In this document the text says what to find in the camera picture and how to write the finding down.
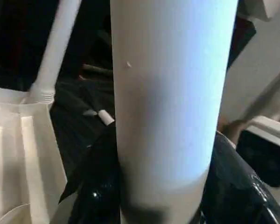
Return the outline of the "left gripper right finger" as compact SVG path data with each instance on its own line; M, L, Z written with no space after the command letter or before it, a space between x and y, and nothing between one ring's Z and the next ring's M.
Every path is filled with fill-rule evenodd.
M280 224L280 206L221 133L215 135L202 212L208 224Z

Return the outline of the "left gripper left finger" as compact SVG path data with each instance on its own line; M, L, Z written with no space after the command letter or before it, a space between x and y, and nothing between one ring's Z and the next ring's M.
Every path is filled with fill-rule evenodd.
M120 223L119 161L116 123L94 141L68 178L60 202L77 193L65 224Z

